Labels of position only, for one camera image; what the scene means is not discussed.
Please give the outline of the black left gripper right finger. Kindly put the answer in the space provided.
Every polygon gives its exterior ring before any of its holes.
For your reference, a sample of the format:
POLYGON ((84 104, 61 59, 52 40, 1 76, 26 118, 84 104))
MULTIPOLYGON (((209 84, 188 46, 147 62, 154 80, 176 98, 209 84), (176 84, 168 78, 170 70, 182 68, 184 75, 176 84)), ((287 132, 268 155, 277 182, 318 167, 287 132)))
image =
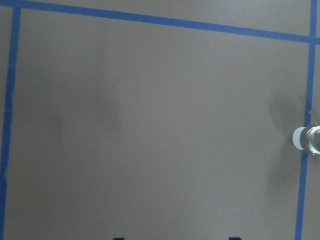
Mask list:
POLYGON ((242 238, 239 236, 231 236, 228 238, 228 240, 242 240, 242 238))

